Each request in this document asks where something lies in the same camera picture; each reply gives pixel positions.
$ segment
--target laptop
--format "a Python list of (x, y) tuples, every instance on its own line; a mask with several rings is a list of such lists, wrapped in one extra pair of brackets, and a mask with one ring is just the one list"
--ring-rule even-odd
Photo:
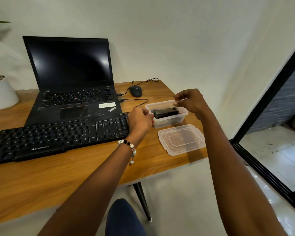
[(108, 39), (23, 36), (39, 88), (25, 126), (122, 113)]

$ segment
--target wooden table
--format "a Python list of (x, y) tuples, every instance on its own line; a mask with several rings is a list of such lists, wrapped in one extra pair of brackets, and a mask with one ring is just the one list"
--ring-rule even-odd
[[(117, 93), (124, 93), (131, 83), (117, 83)], [(142, 98), (149, 103), (173, 99), (174, 93), (161, 81), (147, 82)], [(22, 127), (36, 99), (38, 90), (19, 91), (20, 102), (0, 110), (0, 130)], [(127, 93), (122, 98), (135, 99)], [(144, 100), (124, 101), (122, 111), (129, 112)], [(202, 124), (189, 113), (181, 124), (192, 124), (203, 132)], [(158, 140), (160, 129), (151, 128), (137, 147), (135, 164), (128, 166), (119, 184), (139, 179), (207, 157), (206, 148), (170, 156)], [(114, 151), (117, 141), (67, 151), (62, 154), (0, 164), (0, 222), (37, 210), (62, 204), (76, 188)]]

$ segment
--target white plant pot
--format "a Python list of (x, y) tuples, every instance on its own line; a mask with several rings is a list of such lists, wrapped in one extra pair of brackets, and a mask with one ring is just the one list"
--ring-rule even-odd
[(7, 78), (0, 80), (0, 109), (9, 108), (19, 101)]

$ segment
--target hand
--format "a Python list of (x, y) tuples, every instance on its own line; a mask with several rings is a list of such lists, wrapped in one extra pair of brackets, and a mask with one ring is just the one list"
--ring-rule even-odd
[(201, 120), (206, 113), (211, 112), (211, 109), (205, 102), (202, 94), (198, 89), (186, 89), (174, 95), (177, 107), (184, 107), (189, 112), (196, 115), (197, 119)]
[(137, 132), (144, 136), (149, 131), (150, 127), (152, 127), (153, 115), (148, 113), (149, 111), (147, 109), (140, 106), (134, 107), (133, 110), (128, 113), (130, 133)]

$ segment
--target transparent lid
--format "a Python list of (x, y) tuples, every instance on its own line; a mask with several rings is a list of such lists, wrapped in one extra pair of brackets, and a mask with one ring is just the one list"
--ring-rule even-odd
[(205, 147), (204, 135), (191, 124), (160, 130), (158, 139), (171, 156)]

